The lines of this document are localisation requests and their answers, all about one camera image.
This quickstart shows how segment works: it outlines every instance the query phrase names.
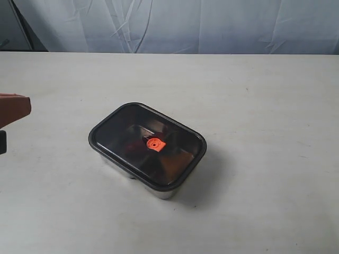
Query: stainless steel container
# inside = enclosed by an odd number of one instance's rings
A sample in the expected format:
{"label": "stainless steel container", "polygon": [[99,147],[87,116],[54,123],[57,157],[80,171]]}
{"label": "stainless steel container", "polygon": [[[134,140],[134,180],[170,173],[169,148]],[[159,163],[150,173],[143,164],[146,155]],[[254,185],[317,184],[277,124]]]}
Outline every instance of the stainless steel container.
{"label": "stainless steel container", "polygon": [[109,165],[161,199],[176,193],[206,152],[202,135],[141,103],[122,105],[88,140]]}

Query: table surface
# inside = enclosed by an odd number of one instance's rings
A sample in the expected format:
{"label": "table surface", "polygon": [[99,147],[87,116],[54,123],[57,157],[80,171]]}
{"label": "table surface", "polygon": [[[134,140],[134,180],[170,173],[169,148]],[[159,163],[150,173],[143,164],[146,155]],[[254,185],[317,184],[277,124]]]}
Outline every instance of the table surface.
{"label": "table surface", "polygon": [[[339,253],[339,56],[0,53],[0,253]],[[163,201],[105,165],[91,128],[142,102],[207,153]]]}

